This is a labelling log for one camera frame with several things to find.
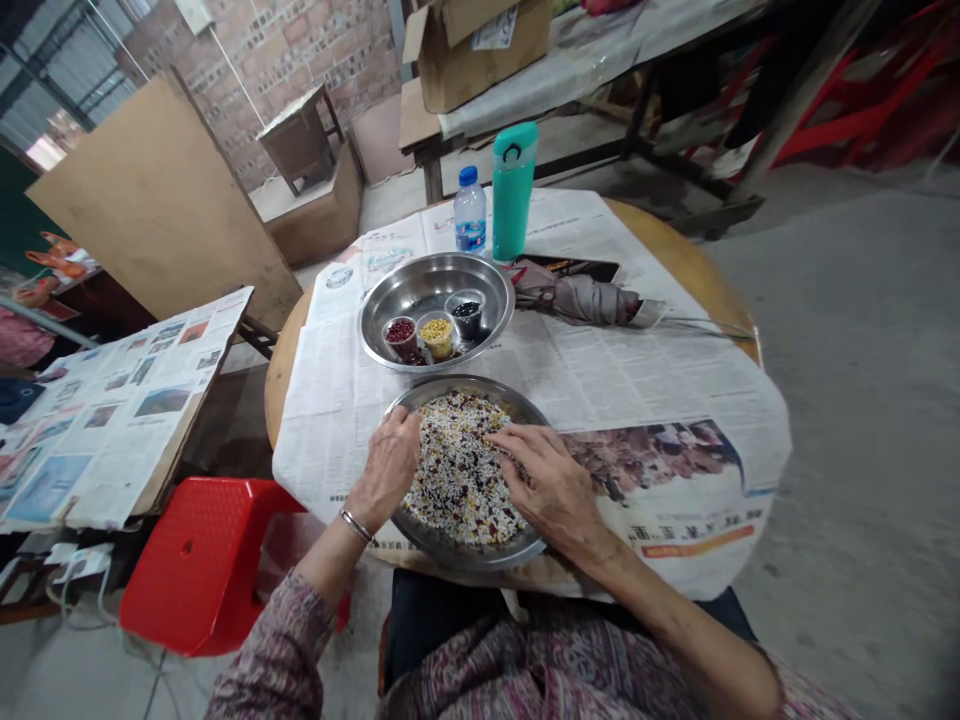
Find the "hand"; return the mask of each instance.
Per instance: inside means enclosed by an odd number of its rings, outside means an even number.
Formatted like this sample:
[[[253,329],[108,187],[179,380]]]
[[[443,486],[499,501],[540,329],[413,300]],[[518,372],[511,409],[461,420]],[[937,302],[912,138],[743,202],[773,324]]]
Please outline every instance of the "hand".
[[[420,420],[396,407],[370,438],[367,466],[344,507],[371,534],[383,527],[413,484],[420,465]]]
[[[604,562],[618,546],[600,517],[593,481],[551,428],[508,425],[487,439],[510,452],[530,476],[528,486],[514,462],[500,455],[510,501],[544,540],[580,568]]]

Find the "plastic sheet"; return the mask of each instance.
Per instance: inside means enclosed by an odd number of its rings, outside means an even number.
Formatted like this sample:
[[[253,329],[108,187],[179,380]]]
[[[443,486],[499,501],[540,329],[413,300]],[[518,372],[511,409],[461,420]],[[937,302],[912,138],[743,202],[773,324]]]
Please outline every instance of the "plastic sheet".
[[[475,137],[576,100],[767,1],[647,0],[601,17],[568,12],[550,27],[546,57],[440,115],[443,137]]]

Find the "cardboard box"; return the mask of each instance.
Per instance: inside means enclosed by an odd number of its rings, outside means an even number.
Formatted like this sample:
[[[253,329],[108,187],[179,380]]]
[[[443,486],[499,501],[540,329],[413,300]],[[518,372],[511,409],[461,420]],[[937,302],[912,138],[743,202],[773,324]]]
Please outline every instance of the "cardboard box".
[[[363,181],[350,145],[337,152],[333,178],[305,188],[299,197],[279,178],[252,193],[260,219],[290,267],[329,258],[357,239]]]
[[[509,32],[490,33],[487,45],[501,47],[474,50],[475,31],[514,5],[509,46]],[[551,0],[433,0],[413,13],[403,62],[418,63],[424,107],[449,112],[546,55],[551,17]]]

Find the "brick wall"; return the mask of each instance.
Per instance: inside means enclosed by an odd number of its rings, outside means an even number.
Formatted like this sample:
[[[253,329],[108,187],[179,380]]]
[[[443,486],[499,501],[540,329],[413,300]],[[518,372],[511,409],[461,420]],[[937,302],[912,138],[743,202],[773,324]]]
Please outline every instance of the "brick wall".
[[[386,0],[206,3],[223,49],[267,124],[321,82],[344,126],[400,91]],[[194,37],[173,0],[160,0],[124,44],[147,75],[176,67],[248,191],[275,172],[256,139],[260,121],[216,41],[208,30]],[[134,82],[144,83],[123,50],[116,59]],[[325,124],[331,126],[329,119]]]

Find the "mobile phone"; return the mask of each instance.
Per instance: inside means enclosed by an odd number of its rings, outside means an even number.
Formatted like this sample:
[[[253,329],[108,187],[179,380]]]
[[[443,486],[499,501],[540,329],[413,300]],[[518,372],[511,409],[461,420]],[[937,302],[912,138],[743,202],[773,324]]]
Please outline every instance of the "mobile phone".
[[[521,255],[517,260],[529,260],[559,277],[589,275],[597,282],[614,282],[620,274],[620,263],[609,260],[582,260],[549,255]]]

